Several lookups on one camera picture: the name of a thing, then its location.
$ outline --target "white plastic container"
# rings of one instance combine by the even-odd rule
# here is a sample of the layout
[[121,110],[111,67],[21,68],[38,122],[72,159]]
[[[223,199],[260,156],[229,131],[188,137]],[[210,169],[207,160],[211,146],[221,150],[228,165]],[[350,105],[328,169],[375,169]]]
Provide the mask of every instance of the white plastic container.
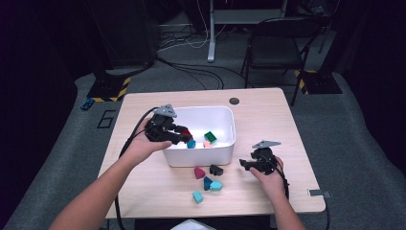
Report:
[[[187,127],[193,140],[194,149],[188,149],[183,142],[164,149],[168,164],[172,167],[197,167],[227,165],[231,162],[236,127],[233,111],[227,106],[197,106],[174,108],[177,115],[174,123]],[[211,132],[217,139],[210,148],[204,148],[204,134]]]

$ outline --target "green block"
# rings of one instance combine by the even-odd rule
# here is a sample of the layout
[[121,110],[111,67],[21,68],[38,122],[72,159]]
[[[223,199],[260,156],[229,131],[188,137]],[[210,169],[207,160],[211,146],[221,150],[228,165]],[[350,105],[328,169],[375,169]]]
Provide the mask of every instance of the green block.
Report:
[[210,143],[213,143],[215,140],[217,140],[217,138],[215,138],[215,136],[211,132],[204,134],[204,139],[206,139]]

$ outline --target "cyan block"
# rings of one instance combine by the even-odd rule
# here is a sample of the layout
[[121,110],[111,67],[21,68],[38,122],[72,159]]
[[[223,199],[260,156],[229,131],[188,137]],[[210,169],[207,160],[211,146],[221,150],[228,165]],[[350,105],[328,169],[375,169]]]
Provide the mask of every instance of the cyan block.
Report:
[[215,180],[212,182],[212,184],[210,185],[210,191],[215,192],[215,191],[220,191],[223,188],[223,185]]
[[201,203],[203,201],[203,195],[200,194],[199,191],[193,192],[193,198],[194,198],[194,201],[196,201],[196,203]]

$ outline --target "human hand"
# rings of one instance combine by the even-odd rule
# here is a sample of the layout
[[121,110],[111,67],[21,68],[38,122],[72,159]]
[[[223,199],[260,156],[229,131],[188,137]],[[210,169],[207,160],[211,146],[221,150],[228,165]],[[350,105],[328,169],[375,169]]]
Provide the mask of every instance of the human hand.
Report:
[[[277,166],[278,169],[282,172],[283,170],[283,162],[278,156],[275,156],[279,165]],[[258,171],[254,167],[250,168],[251,174],[257,178],[260,182],[260,186],[265,191],[268,198],[271,200],[275,200],[276,198],[280,197],[280,195],[284,196],[284,186],[283,186],[283,179],[278,174],[278,172],[272,172],[268,175]]]
[[134,137],[123,155],[131,157],[134,167],[149,158],[153,152],[167,149],[172,145],[171,141],[150,142],[144,132],[148,121],[149,119],[145,119],[140,123],[140,126],[135,132],[135,134],[137,135],[138,133],[138,135]]

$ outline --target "toy block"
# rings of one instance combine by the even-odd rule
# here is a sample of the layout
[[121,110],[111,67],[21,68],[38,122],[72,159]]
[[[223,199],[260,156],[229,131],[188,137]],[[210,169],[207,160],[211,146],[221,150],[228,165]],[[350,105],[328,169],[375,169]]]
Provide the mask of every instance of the toy block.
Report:
[[194,198],[194,201],[196,201],[196,203],[201,203],[203,201],[203,196],[202,196],[202,194],[200,194],[199,191],[193,192],[193,198]]
[[214,134],[212,134],[211,132],[204,134],[204,138],[210,143],[213,143],[215,140],[217,140],[217,138],[215,138]]
[[223,185],[217,180],[213,181],[213,183],[210,185],[210,191],[212,192],[220,191],[222,188]]
[[203,189],[205,191],[208,191],[210,190],[210,185],[213,183],[213,181],[209,177],[205,176],[203,183],[204,183]]
[[194,147],[196,147],[196,141],[191,140],[186,145],[188,146],[188,149],[194,149]]
[[220,167],[216,166],[216,165],[211,165],[210,166],[210,174],[213,175],[223,175],[224,170],[221,169]]
[[194,175],[196,176],[196,179],[201,179],[206,175],[206,173],[200,168],[194,168]]
[[189,130],[188,129],[186,129],[186,130],[184,130],[183,132],[181,132],[180,134],[187,134],[187,135],[190,135],[191,137],[192,137],[192,139],[193,139],[193,135],[189,132]]
[[210,144],[209,141],[203,142],[203,147],[204,147],[204,148],[210,148],[211,146],[212,146],[212,145]]

